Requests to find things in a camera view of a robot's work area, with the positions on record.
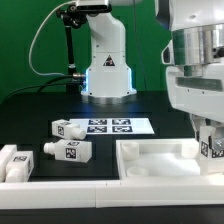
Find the black table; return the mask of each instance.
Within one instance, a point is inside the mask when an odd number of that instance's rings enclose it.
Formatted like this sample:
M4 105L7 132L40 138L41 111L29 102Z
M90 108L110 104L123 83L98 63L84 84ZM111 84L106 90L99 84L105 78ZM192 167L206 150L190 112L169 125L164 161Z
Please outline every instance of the black table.
M149 118L155 134L88 135L93 157L88 164L55 161L43 153L51 122L72 118ZM32 149L35 168L30 181L119 179L115 142L120 139L192 138L189 115L170 106L166 92L139 92L137 100L118 105L84 103L80 95L66 93L17 94L0 106L0 144ZM224 207L169 206L141 208L85 208L1 210L0 223L223 223Z

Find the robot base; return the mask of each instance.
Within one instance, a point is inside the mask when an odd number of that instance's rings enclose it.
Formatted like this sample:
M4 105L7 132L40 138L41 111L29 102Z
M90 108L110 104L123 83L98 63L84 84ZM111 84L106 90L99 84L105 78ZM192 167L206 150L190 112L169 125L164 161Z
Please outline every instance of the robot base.
M87 96L82 95L82 100L84 102L89 103L96 103L96 104L121 104L121 103L127 103L132 102L137 99L137 94L130 94L122 97L94 97L94 96Z

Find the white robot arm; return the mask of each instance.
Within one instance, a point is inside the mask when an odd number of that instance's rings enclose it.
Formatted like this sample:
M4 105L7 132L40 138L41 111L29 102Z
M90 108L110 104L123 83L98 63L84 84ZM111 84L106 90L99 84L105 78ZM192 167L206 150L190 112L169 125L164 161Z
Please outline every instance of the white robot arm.
M224 2L156 1L160 23L172 32L162 53L169 99L190 113L203 173L224 171Z
M86 71L85 101L114 104L135 98L131 68L126 64L125 27L109 11L114 5L141 0L78 0L74 12L87 14L91 30L92 63Z

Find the white cable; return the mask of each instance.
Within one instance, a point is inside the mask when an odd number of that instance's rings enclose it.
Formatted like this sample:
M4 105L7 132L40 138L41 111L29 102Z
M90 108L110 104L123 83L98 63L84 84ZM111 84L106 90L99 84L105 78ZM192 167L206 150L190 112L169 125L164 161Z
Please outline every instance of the white cable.
M76 1L69 1L69 2L66 2L66 3L63 3L59 6L57 6L55 9L53 9L49 15L45 18L45 20L42 22L42 24L40 25L39 29L37 30L36 32L36 35L34 36L33 38L33 41L32 41L32 44L30 46L30 51L29 51L29 66L30 68L33 70L33 72L35 72L37 75L41 75L41 76L50 76L50 75L60 75L60 76L64 76L64 74L62 73L40 73L40 72L37 72L34 67L33 67L33 64L32 64L32 53L33 53L33 48L34 48L34 45L36 43L36 40L37 40L37 37L39 36L42 28L44 27L44 25L46 24L46 22L48 21L48 19L52 16L52 14L57 10L59 9L60 7L62 6L65 6L65 5L69 5L69 4L72 4L72 3L76 3Z

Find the wall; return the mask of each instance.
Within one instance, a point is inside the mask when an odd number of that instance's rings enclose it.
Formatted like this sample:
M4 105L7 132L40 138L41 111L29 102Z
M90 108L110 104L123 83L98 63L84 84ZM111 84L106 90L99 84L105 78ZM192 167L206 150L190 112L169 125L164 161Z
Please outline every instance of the wall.
M34 74L29 68L28 53L32 39L48 13L63 0L1 0L0 13L0 102L15 89L41 85L52 77ZM114 7L112 14L127 29L127 64L134 72L134 86L145 90L164 90L165 67L160 53L169 41L170 33L154 18L154 1L144 0L136 7L138 42L134 32L133 7ZM90 64L90 33L88 25L73 31L74 52L78 70L84 72ZM65 34L62 21L52 16L41 32L33 54L34 67L40 72L67 71ZM64 87L47 88L46 91L64 91Z

